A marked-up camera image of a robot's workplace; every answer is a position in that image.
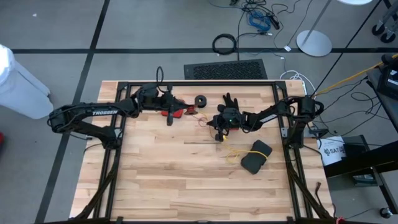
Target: coiled black cable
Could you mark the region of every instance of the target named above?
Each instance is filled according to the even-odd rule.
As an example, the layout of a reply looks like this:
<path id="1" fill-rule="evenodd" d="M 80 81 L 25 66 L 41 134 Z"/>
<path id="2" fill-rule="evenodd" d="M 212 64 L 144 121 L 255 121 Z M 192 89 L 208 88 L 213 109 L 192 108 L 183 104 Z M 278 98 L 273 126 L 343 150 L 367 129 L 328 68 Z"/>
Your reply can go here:
<path id="1" fill-rule="evenodd" d="M 216 41 L 217 41 L 218 39 L 221 39 L 221 38 L 227 38 L 227 39 L 231 40 L 232 43 L 233 43 L 233 47 L 232 47 L 231 49 L 229 49 L 229 50 L 226 50 L 226 51 L 220 51 L 219 49 L 217 49 L 217 48 L 216 48 Z M 212 47 L 213 47 L 213 51 L 214 51 L 215 53 L 218 53 L 218 54 L 220 54 L 220 55 L 229 55 L 229 54 L 235 52 L 235 50 L 236 50 L 236 40 L 235 40 L 235 37 L 232 36 L 231 34 L 220 34 L 220 35 L 218 35 L 218 36 L 213 40 Z"/>

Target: wooden tabletop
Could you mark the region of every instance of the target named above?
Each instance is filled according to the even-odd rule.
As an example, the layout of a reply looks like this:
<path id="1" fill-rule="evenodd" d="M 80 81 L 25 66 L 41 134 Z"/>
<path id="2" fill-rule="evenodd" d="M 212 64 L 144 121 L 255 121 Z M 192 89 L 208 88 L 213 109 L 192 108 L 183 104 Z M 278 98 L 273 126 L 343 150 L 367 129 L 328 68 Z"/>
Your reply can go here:
<path id="1" fill-rule="evenodd" d="M 118 81 L 103 81 L 98 102 L 114 101 L 117 85 Z M 288 80 L 286 85 L 290 96 L 304 95 L 301 81 Z M 216 107 L 223 104 L 222 95 L 227 92 L 238 99 L 241 111 L 258 113 L 274 104 L 270 86 L 173 87 L 173 94 L 187 103 L 193 103 L 197 95 L 205 95 L 207 106 L 199 111 L 209 119 L 218 113 Z M 284 221 L 287 216 L 294 217 L 277 120 L 249 134 L 231 131 L 228 140 L 220 143 L 212 137 L 214 129 L 198 122 L 197 118 L 205 115 L 183 116 L 174 119 L 172 126 L 167 126 L 166 117 L 154 111 L 144 111 L 136 119 L 127 119 L 112 219 L 122 216 L 124 220 Z M 110 118 L 95 117 L 93 124 L 109 125 Z M 246 153 L 236 160 L 232 157 L 232 164 L 226 160 L 230 149 L 250 150 L 258 139 L 273 152 L 256 175 L 239 164 Z M 98 143 L 98 140 L 88 141 L 87 146 Z M 318 149 L 314 139 L 305 139 L 305 144 Z M 314 194 L 316 183 L 322 183 L 319 196 L 332 215 L 320 156 L 307 148 L 300 152 L 309 191 Z M 101 146 L 85 153 L 71 217 L 80 213 L 96 192 L 103 157 Z M 297 194 L 304 217 L 303 198 L 298 188 Z M 104 206 L 100 216 L 104 216 Z"/>

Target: black sponge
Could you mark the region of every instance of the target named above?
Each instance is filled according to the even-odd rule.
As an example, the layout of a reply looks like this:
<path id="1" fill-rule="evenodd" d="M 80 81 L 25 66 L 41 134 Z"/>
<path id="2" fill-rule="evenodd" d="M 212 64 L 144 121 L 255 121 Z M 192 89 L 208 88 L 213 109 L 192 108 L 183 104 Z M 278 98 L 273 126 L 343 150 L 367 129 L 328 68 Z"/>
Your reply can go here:
<path id="1" fill-rule="evenodd" d="M 271 154 L 272 149 L 266 143 L 257 140 L 251 151 L 258 151 L 265 154 L 267 157 Z M 248 153 L 242 158 L 241 165 L 243 168 L 247 169 L 251 174 L 257 174 L 264 163 L 266 163 L 266 158 L 259 153 Z"/>

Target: yellow wire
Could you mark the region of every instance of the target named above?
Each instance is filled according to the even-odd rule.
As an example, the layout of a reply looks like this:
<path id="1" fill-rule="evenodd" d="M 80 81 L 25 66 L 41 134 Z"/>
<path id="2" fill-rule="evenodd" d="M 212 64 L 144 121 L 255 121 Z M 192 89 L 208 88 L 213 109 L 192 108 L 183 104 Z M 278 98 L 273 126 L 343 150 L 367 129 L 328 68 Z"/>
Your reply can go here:
<path id="1" fill-rule="evenodd" d="M 398 54 L 395 54 L 395 55 L 392 56 L 392 58 L 396 58 L 396 57 L 398 57 Z M 317 94 L 315 94 L 315 96 L 321 95 L 322 93 L 327 92 L 327 91 L 331 90 L 332 88 L 335 88 L 336 86 L 338 86 L 338 85 L 340 85 L 340 84 L 342 84 L 342 83 L 344 83 L 344 82 L 348 82 L 348 81 L 350 81 L 350 80 L 352 80 L 352 79 L 354 79 L 354 78 L 356 78 L 356 77 L 362 75 L 363 73 L 365 73 L 365 72 L 367 72 L 367 71 L 369 71 L 369 70 L 372 70 L 372 69 L 374 69 L 374 68 L 376 68 L 377 66 L 380 66 L 380 65 L 382 65 L 382 64 L 383 64 L 383 63 L 380 62 L 380 63 L 378 63 L 378 64 L 376 64 L 376 65 L 373 65 L 373 66 L 370 67 L 370 68 L 367 68 L 367 69 L 365 69 L 365 70 L 363 70 L 363 71 L 360 71 L 360 72 L 358 72 L 357 74 L 355 74 L 355 75 L 353 75 L 353 76 L 351 76 L 351 77 L 348 77 L 348 78 L 346 78 L 346 79 L 344 79 L 344 80 L 342 80 L 342 81 L 340 81 L 340 82 L 338 82 L 338 83 L 336 83 L 336 84 L 334 84 L 334 85 L 329 86 L 328 88 L 326 88 L 326 89 L 324 89 L 324 90 L 319 91 Z"/>
<path id="2" fill-rule="evenodd" d="M 200 114 L 202 114 L 203 116 L 205 116 L 206 120 L 209 121 L 209 119 L 207 119 L 207 116 L 206 116 L 205 113 L 202 113 L 202 112 L 200 112 L 200 111 L 198 111 L 198 113 L 200 113 Z"/>
<path id="3" fill-rule="evenodd" d="M 206 120 L 208 121 L 207 115 L 206 115 L 205 113 L 202 113 L 202 112 L 200 112 L 200 111 L 198 111 L 198 113 L 200 113 L 200 114 L 202 114 L 203 116 L 205 116 Z M 264 156 L 266 159 L 268 159 L 268 156 L 267 156 L 267 155 L 265 155 L 264 153 L 259 152 L 259 151 L 235 150 L 235 149 L 231 148 L 231 147 L 230 147 L 229 145 L 227 145 L 227 144 L 224 144 L 224 146 L 225 146 L 225 148 L 227 148 L 228 150 L 231 151 L 231 152 L 226 156 L 226 160 L 227 160 L 227 162 L 230 163 L 230 164 L 232 164 L 233 162 L 231 162 L 231 161 L 229 160 L 229 157 L 230 157 L 231 155 L 233 155 L 233 154 L 236 154 L 236 155 L 235 155 L 235 158 L 234 158 L 234 161 L 236 161 L 236 159 L 238 158 L 240 152 L 258 153 L 258 154 Z"/>

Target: floor mat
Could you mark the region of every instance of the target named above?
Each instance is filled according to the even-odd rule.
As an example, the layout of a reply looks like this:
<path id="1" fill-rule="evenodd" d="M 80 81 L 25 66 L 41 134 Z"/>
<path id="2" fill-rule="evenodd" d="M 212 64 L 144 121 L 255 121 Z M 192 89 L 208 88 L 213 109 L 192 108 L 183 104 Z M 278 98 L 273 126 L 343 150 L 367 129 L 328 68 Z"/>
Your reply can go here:
<path id="1" fill-rule="evenodd" d="M 184 65 L 186 80 L 268 79 L 261 59 Z"/>

